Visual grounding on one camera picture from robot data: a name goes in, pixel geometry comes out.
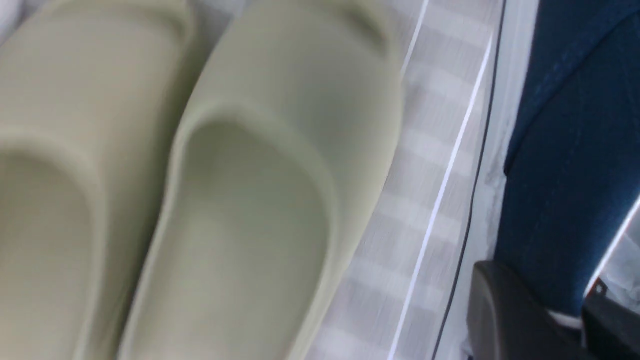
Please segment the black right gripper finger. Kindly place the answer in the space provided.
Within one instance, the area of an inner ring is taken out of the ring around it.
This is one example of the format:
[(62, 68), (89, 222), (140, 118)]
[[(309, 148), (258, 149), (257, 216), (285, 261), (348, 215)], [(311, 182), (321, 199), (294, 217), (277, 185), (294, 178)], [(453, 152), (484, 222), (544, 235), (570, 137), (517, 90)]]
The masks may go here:
[(475, 360), (637, 360), (639, 315), (591, 292), (582, 311), (585, 345), (537, 303), (514, 272), (491, 260), (473, 267), (467, 312)]

